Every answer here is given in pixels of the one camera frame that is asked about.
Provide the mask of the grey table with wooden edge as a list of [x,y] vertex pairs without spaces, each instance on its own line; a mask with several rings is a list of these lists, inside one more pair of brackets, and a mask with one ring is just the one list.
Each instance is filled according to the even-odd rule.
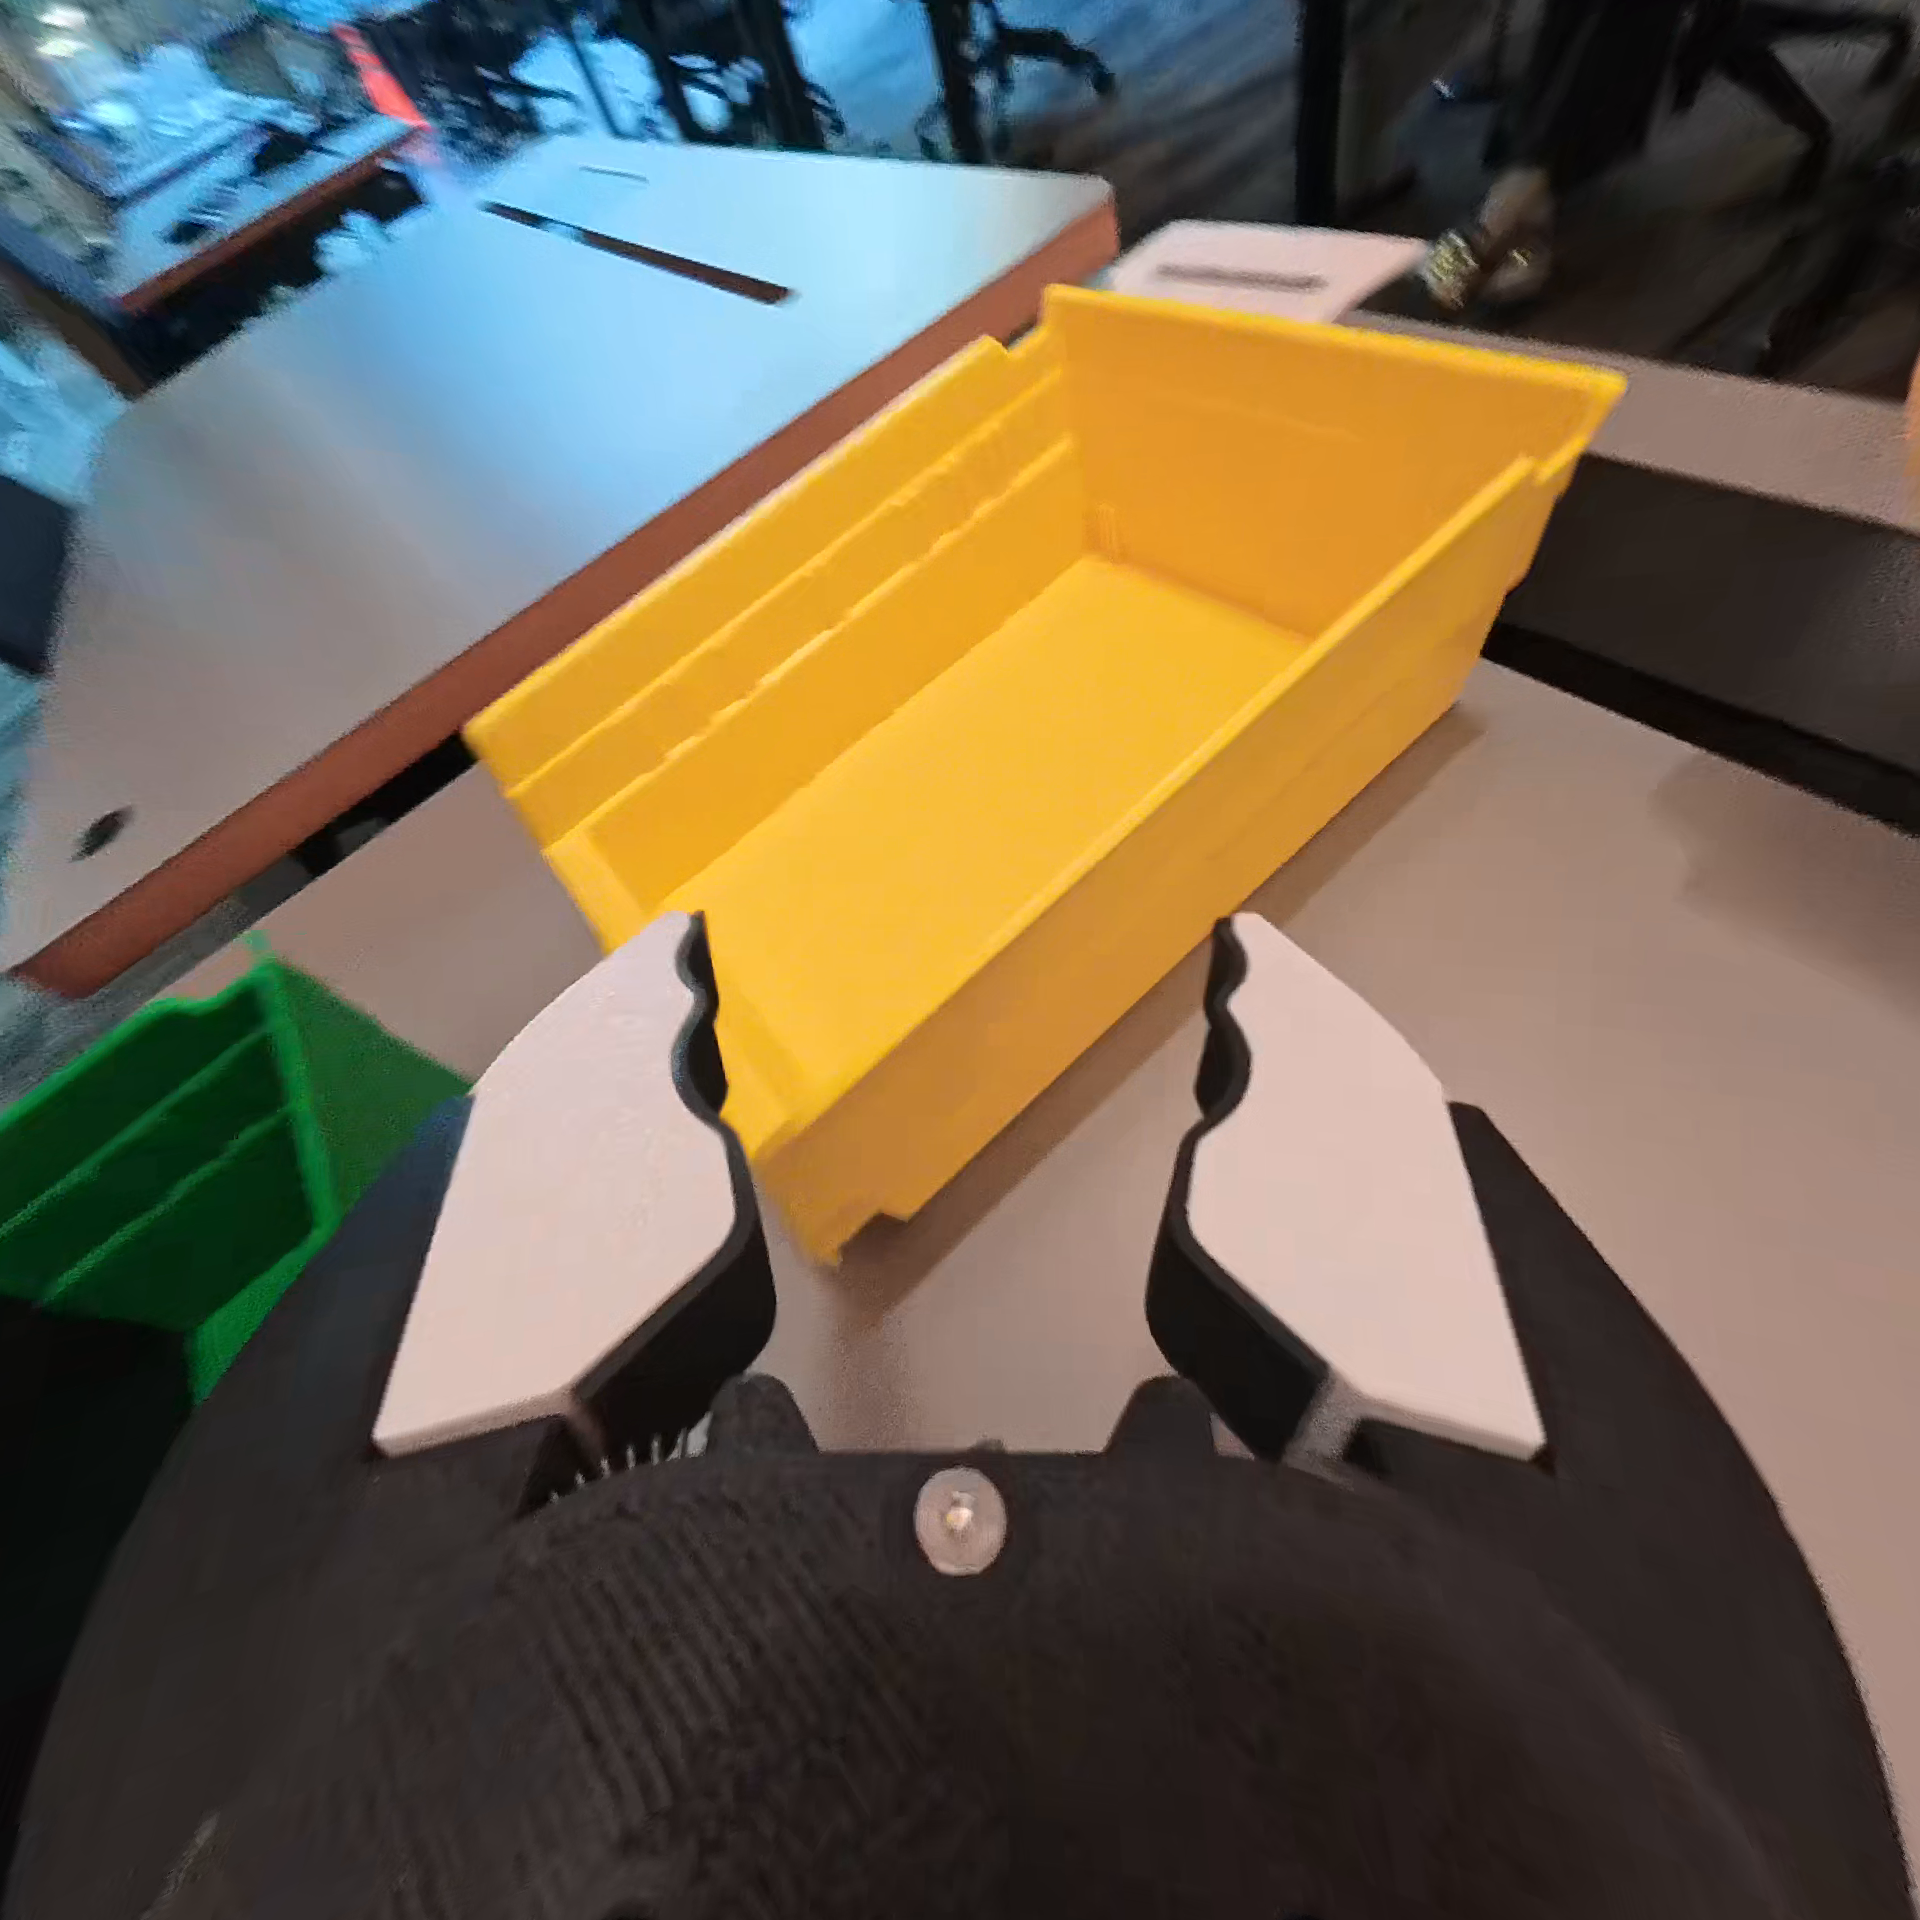
[[961,349],[1102,176],[558,139],[109,426],[4,867],[88,997]]

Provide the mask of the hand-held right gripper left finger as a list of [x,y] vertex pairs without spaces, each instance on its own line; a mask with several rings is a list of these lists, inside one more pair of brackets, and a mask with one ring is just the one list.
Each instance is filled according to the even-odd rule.
[[701,914],[574,980],[475,1080],[371,1425],[387,1460],[558,1422],[586,1460],[703,1448],[772,1338],[755,1183],[723,1118]]

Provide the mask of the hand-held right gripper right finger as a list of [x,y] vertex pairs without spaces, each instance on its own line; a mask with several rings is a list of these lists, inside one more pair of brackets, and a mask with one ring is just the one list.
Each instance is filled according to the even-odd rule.
[[1211,928],[1196,1117],[1147,1263],[1162,1358],[1251,1458],[1368,1425],[1532,1464],[1545,1427],[1451,1107],[1267,921]]

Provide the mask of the yellow plastic bin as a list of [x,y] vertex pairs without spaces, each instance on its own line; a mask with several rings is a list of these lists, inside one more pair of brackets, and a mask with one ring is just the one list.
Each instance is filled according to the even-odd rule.
[[483,708],[601,950],[700,914],[834,1263],[1451,708],[1609,368],[1054,287]]

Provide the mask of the green plastic bin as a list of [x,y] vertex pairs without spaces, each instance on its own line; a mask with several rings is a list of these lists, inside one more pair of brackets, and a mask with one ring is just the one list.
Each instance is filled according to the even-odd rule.
[[1,1293],[156,1332],[202,1404],[468,1080],[260,934],[204,999],[128,1016],[4,1117]]

